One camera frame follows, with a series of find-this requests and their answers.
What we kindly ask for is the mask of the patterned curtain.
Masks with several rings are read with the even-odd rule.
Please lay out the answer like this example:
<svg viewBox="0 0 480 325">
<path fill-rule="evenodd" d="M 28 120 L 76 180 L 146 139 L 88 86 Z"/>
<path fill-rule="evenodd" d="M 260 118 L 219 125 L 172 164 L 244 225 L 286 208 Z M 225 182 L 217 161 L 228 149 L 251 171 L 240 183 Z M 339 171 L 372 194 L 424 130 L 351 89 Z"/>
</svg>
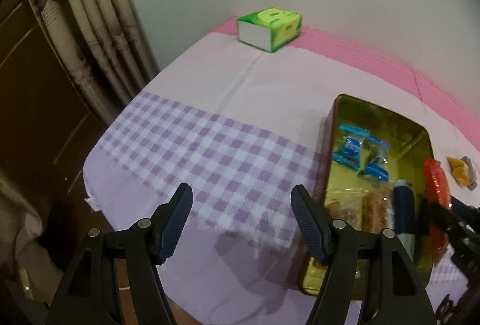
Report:
<svg viewBox="0 0 480 325">
<path fill-rule="evenodd" d="M 131 0 L 28 0 L 88 105 L 110 124 L 159 72 Z"/>
</svg>

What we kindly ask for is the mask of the dark wooden cabinet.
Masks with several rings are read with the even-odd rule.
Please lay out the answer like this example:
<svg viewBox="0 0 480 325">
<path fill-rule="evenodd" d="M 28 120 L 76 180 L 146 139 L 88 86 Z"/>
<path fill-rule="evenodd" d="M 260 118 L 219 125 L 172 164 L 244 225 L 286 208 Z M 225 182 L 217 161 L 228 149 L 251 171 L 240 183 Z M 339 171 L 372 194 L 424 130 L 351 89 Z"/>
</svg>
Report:
<svg viewBox="0 0 480 325">
<path fill-rule="evenodd" d="M 92 227 L 82 168 L 106 126 L 86 107 L 28 0 L 1 1 L 1 168 L 45 226 L 38 243 L 65 270 Z"/>
</svg>

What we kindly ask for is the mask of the dark green wrapped bar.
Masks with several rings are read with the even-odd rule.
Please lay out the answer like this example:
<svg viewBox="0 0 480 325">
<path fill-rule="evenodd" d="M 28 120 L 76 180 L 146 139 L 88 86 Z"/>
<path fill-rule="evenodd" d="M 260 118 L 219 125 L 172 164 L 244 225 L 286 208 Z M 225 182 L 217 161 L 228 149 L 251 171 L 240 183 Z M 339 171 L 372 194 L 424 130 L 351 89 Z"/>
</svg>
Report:
<svg viewBox="0 0 480 325">
<path fill-rule="evenodd" d="M 470 191 L 475 190 L 476 187 L 478 187 L 478 182 L 477 182 L 477 174 L 476 170 L 473 167 L 473 162 L 468 156 L 464 156 L 461 158 L 461 161 L 464 162 L 468 168 L 468 184 L 467 188 Z"/>
</svg>

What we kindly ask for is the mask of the blue wrapped candy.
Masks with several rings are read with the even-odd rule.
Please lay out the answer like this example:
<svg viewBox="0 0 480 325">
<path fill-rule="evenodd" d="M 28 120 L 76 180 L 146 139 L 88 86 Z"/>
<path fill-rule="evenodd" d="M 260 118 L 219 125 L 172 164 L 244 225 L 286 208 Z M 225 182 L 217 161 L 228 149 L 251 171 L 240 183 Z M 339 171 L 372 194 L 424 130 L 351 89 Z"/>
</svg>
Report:
<svg viewBox="0 0 480 325">
<path fill-rule="evenodd" d="M 357 176 L 367 180 L 387 183 L 389 181 L 387 164 L 390 145 L 374 136 L 367 138 L 367 145 L 368 157 Z"/>
<path fill-rule="evenodd" d="M 347 123 L 341 123 L 339 131 L 343 140 L 341 145 L 332 153 L 332 161 L 352 170 L 359 170 L 363 144 L 369 137 L 370 132 Z"/>
</svg>

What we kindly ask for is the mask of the yellow wrapped candy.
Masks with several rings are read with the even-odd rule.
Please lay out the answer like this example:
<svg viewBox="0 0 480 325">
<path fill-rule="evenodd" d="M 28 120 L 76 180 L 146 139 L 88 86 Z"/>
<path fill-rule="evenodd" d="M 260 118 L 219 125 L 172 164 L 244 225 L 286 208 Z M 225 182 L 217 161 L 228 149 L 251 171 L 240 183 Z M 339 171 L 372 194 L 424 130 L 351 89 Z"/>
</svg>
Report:
<svg viewBox="0 0 480 325">
<path fill-rule="evenodd" d="M 470 184 L 470 169 L 463 159 L 447 157 L 450 166 L 451 175 L 454 180 L 463 187 Z"/>
</svg>

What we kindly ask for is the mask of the brown toffee tin box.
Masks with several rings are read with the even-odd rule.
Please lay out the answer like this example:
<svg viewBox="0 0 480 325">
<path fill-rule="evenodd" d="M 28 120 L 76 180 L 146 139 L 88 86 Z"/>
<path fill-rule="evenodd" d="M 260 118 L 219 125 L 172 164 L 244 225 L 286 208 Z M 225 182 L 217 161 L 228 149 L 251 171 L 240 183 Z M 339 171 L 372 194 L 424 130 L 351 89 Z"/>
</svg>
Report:
<svg viewBox="0 0 480 325">
<path fill-rule="evenodd" d="M 419 221 L 425 199 L 424 162 L 432 158 L 428 132 L 392 110 L 341 94 L 321 137 L 315 203 L 355 229 L 378 233 L 411 223 L 401 233 L 423 284 L 433 268 L 429 229 Z"/>
</svg>

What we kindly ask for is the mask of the clear bag brown snacks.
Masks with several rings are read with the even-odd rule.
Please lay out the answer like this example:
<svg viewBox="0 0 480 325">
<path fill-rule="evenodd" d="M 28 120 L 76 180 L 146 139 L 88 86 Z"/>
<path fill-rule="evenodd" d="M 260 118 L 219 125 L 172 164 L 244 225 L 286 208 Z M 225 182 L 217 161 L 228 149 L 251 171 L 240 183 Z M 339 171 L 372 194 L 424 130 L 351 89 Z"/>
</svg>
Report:
<svg viewBox="0 0 480 325">
<path fill-rule="evenodd" d="M 395 227 L 389 186 L 331 189 L 326 193 L 325 207 L 333 219 L 342 219 L 358 231 L 378 234 Z"/>
</svg>

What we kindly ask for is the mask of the pink purple tablecloth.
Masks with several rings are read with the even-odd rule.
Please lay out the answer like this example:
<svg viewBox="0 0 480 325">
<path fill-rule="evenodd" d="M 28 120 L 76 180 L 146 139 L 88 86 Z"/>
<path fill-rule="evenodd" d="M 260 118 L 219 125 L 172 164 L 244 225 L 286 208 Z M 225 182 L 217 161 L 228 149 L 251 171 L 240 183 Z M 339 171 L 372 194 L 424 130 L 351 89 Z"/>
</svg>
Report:
<svg viewBox="0 0 480 325">
<path fill-rule="evenodd" d="M 290 191 L 323 180 L 323 124 L 342 93 L 422 125 L 439 161 L 479 161 L 479 121 L 402 63 L 312 28 L 265 53 L 239 42 L 230 20 L 102 135 L 83 168 L 89 199 L 123 230 L 189 184 L 193 209 L 160 268 L 168 297 L 204 324 L 302 324 L 314 300 L 293 274 Z"/>
</svg>

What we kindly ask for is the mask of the red snack packet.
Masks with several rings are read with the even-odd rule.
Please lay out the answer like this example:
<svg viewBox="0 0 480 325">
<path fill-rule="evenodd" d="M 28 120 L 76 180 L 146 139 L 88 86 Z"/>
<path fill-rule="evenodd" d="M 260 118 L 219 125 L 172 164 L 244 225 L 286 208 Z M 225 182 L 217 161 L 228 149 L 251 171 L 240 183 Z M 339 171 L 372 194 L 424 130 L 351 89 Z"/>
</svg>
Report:
<svg viewBox="0 0 480 325">
<path fill-rule="evenodd" d="M 424 161 L 425 195 L 427 198 L 427 215 L 430 224 L 433 264 L 437 265 L 448 247 L 448 235 L 441 228 L 445 211 L 452 207 L 451 194 L 447 177 L 441 163 L 432 158 Z"/>
</svg>

